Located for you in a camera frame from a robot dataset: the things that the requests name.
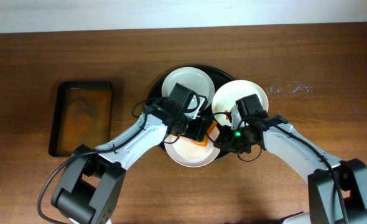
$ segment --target round black tray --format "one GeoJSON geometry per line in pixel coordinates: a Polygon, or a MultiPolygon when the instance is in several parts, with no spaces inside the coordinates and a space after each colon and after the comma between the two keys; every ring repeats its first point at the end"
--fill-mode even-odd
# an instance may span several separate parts
{"type": "MultiPolygon", "coordinates": [[[[207,66],[207,65],[187,65],[184,67],[193,67],[193,68],[198,68],[200,70],[202,70],[203,72],[207,73],[207,75],[211,78],[211,80],[214,83],[214,88],[215,88],[215,92],[221,88],[221,86],[223,86],[224,84],[235,80],[231,75],[229,75],[228,73],[218,69],[218,68],[214,68],[211,66],[207,66]]],[[[148,98],[150,97],[161,97],[161,87],[163,85],[164,79],[166,78],[166,76],[172,72],[173,70],[167,72],[165,75],[163,75],[162,78],[160,78],[156,84],[152,87],[151,91],[148,94],[148,98]]],[[[211,114],[213,114],[213,111],[211,109],[211,105],[206,108],[204,111],[200,112],[199,115],[204,115],[204,116],[210,116],[211,114]]],[[[159,147],[165,151],[165,147],[164,147],[164,143],[160,143],[159,147]]],[[[225,157],[229,154],[229,152],[225,152],[225,151],[221,151],[217,157],[214,160],[217,159],[221,159],[222,157],[225,157]]]]}

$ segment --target orange food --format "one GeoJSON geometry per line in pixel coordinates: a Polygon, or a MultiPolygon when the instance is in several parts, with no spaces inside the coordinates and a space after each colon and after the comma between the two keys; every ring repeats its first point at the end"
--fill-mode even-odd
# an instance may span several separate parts
{"type": "MultiPolygon", "coordinates": [[[[211,132],[213,132],[214,128],[216,127],[216,121],[213,121],[213,123],[211,124],[211,126],[208,128],[207,130],[207,134],[210,135],[211,132]]],[[[204,140],[201,141],[201,142],[198,142],[198,141],[194,141],[194,140],[191,140],[193,143],[195,143],[196,145],[198,146],[207,146],[208,144],[208,137],[207,136],[204,136],[204,140]]]]}

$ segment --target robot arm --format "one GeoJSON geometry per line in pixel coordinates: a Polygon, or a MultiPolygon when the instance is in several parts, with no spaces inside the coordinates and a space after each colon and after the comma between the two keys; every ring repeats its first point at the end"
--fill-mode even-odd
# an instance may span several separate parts
{"type": "Polygon", "coordinates": [[[301,136],[288,120],[281,116],[270,118],[256,95],[236,101],[231,111],[232,124],[239,127],[242,137],[229,147],[251,148],[258,144],[280,157],[308,183],[310,212],[290,217],[283,224],[344,223],[332,175],[338,180],[340,191],[351,193],[343,203],[349,223],[367,223],[367,168],[361,161],[343,161],[332,156],[301,136]]]}
{"type": "MultiPolygon", "coordinates": [[[[206,104],[204,97],[197,96],[191,90],[177,84],[168,99],[146,106],[145,112],[127,131],[114,140],[96,147],[99,151],[114,148],[116,150],[80,157],[69,164],[52,196],[52,205],[75,223],[109,222],[118,201],[126,170],[147,150],[162,142],[166,134],[185,136],[194,140],[204,136],[207,122],[196,118],[195,115],[206,104]],[[135,135],[145,120],[143,130],[135,135]],[[123,147],[116,147],[129,139],[130,141],[123,147]],[[82,180],[83,174],[99,177],[98,187],[95,188],[82,180]]],[[[256,95],[238,100],[231,111],[232,127],[221,127],[220,136],[216,140],[221,150],[238,154],[250,153],[251,146],[258,144],[262,149],[280,157],[309,185],[310,213],[287,218],[284,224],[343,223],[342,210],[330,172],[309,147],[295,140],[293,136],[301,138],[323,155],[334,169],[334,174],[340,179],[341,189],[351,191],[351,197],[345,202],[350,223],[367,223],[367,168],[362,162],[357,159],[345,162],[329,155],[302,137],[284,118],[268,117],[256,95]],[[243,118],[257,119],[242,123],[243,118]],[[292,136],[288,136],[280,129],[291,133],[292,136]],[[236,135],[240,136],[238,138],[233,137],[233,132],[237,131],[242,134],[236,135]]],[[[80,146],[73,156],[90,151],[93,149],[80,146]]]]}

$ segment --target white plate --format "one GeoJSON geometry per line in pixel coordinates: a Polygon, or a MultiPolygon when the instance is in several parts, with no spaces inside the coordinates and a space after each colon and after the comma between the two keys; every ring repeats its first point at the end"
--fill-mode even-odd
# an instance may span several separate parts
{"type": "Polygon", "coordinates": [[[214,83],[211,78],[203,71],[192,67],[178,68],[165,78],[161,87],[161,95],[169,96],[175,84],[179,83],[197,94],[205,96],[208,100],[207,107],[214,98],[214,83]]]}
{"type": "MultiPolygon", "coordinates": [[[[220,131],[218,128],[214,128],[211,132],[210,137],[215,140],[220,131]]],[[[172,142],[177,137],[170,135],[165,140],[166,142],[172,142]]],[[[201,167],[211,163],[220,150],[214,147],[214,144],[208,140],[207,146],[198,146],[194,144],[190,139],[181,137],[174,144],[164,143],[165,150],[175,162],[187,166],[187,167],[201,167]]]]}
{"type": "MultiPolygon", "coordinates": [[[[259,85],[247,80],[235,80],[221,86],[221,88],[215,93],[213,104],[211,106],[213,113],[225,112],[225,110],[230,111],[236,104],[236,100],[252,94],[257,94],[262,108],[268,111],[268,97],[259,85]]],[[[215,119],[222,126],[231,126],[231,123],[223,114],[215,115],[215,119]]]]}

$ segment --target wooden table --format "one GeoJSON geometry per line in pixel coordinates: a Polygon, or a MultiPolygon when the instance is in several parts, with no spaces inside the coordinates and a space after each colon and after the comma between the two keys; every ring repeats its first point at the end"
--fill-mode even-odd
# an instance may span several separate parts
{"type": "MultiPolygon", "coordinates": [[[[157,77],[191,63],[263,88],[276,78],[309,86],[304,96],[269,95],[269,114],[367,165],[367,23],[0,34],[0,223],[44,223],[38,194],[66,159],[48,155],[58,83],[112,81],[117,136],[157,77]]],[[[66,221],[50,204],[55,185],[43,209],[66,221]]],[[[252,163],[231,154],[190,169],[155,147],[128,170],[112,220],[266,223],[307,211],[307,197],[305,182],[268,152],[252,163]]]]}

